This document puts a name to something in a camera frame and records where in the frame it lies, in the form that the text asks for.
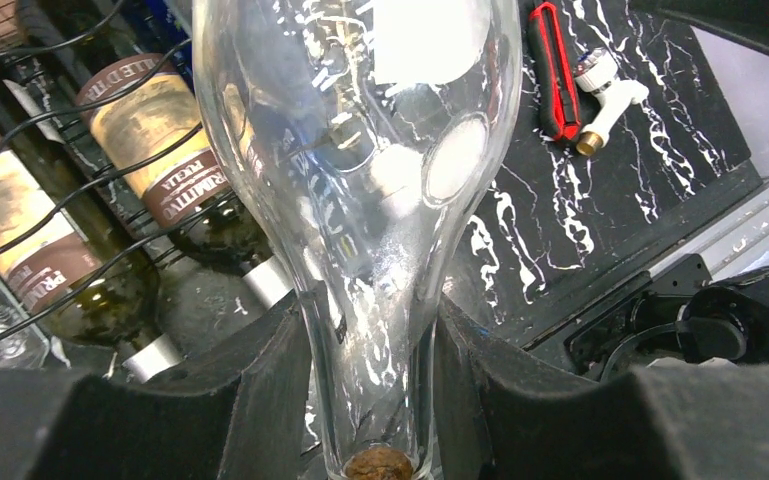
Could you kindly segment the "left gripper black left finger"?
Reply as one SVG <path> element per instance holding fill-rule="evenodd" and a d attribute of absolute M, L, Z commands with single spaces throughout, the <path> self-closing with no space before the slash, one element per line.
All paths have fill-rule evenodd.
<path fill-rule="evenodd" d="M 0 371 L 0 479 L 293 479 L 310 362 L 288 295 L 144 385 Z"/>

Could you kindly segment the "clear bottle with cork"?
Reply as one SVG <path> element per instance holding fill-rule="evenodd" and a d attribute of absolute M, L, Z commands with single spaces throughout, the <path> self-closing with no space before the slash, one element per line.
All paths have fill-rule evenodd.
<path fill-rule="evenodd" d="M 426 479 L 446 268 L 519 108 L 514 1 L 196 1 L 195 88 L 291 275 L 332 479 Z"/>

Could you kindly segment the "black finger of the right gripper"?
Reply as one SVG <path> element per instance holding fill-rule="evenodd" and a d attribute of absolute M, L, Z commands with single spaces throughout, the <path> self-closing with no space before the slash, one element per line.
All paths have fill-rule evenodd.
<path fill-rule="evenodd" d="M 769 0 L 631 0 L 629 7 L 769 56 Z"/>

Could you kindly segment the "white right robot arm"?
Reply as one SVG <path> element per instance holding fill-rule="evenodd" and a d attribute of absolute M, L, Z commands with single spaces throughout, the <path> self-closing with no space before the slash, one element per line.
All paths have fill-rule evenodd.
<path fill-rule="evenodd" d="M 643 272 L 560 337 L 566 368 L 605 381 L 653 355 L 654 364 L 769 365 L 769 265 L 715 279 L 685 254 Z"/>

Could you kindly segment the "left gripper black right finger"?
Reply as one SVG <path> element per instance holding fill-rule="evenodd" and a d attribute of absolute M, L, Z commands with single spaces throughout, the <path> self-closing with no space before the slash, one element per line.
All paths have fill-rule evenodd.
<path fill-rule="evenodd" d="M 769 479 L 769 367 L 635 368 L 596 383 L 449 299 L 435 350 L 448 479 Z"/>

